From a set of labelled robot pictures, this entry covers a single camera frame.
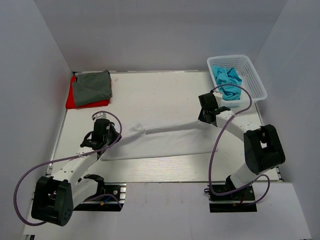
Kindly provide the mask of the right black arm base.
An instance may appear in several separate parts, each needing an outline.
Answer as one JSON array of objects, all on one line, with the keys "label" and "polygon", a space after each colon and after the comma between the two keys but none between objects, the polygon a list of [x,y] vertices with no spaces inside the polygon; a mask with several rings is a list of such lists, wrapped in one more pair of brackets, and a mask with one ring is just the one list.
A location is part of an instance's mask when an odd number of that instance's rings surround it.
[{"label": "right black arm base", "polygon": [[257,212],[257,206],[255,204],[256,197],[251,185],[239,192],[223,196],[214,195],[209,187],[205,188],[203,191],[209,197],[210,213]]}]

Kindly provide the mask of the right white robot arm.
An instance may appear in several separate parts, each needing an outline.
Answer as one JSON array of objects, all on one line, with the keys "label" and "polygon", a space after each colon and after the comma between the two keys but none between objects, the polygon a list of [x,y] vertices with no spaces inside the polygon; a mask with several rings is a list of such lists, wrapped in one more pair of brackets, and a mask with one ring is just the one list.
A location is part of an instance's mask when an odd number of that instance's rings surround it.
[{"label": "right white robot arm", "polygon": [[[265,172],[285,162],[286,157],[279,135],[271,124],[260,126],[250,123],[230,108],[219,106],[216,97],[211,92],[200,95],[198,98],[201,106],[198,120],[221,128],[209,160],[209,188],[216,196],[227,195],[236,200],[243,195],[244,188]],[[225,131],[243,142],[244,164],[226,178],[223,192],[215,192],[212,187],[211,174],[213,158],[219,140]]]}]

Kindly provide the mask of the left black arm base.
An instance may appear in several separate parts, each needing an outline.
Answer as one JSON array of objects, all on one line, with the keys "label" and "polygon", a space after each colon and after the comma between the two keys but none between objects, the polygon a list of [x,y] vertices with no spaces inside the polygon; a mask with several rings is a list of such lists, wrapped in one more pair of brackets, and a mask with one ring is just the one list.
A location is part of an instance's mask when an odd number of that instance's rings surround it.
[{"label": "left black arm base", "polygon": [[78,212],[120,212],[126,199],[126,183],[105,183],[101,189],[76,206]]}]

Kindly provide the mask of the white t-shirt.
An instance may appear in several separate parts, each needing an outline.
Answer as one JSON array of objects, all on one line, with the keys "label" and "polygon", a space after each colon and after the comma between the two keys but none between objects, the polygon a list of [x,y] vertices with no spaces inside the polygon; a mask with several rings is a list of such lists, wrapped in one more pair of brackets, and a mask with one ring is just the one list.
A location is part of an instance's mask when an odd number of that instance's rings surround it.
[{"label": "white t-shirt", "polygon": [[104,162],[210,153],[219,129],[201,121],[146,126],[123,131],[122,138],[101,156]]}]

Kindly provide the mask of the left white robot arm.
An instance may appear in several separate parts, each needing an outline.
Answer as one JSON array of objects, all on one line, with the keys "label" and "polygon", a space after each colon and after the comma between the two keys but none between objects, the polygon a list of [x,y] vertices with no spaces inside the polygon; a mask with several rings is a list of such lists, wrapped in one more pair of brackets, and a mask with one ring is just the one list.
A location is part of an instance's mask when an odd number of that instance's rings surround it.
[{"label": "left white robot arm", "polygon": [[104,178],[89,174],[88,170],[121,138],[115,124],[108,119],[97,119],[93,130],[88,132],[76,159],[50,177],[41,177],[35,186],[31,217],[46,223],[65,226],[74,208],[86,200],[99,200],[106,194]]}]

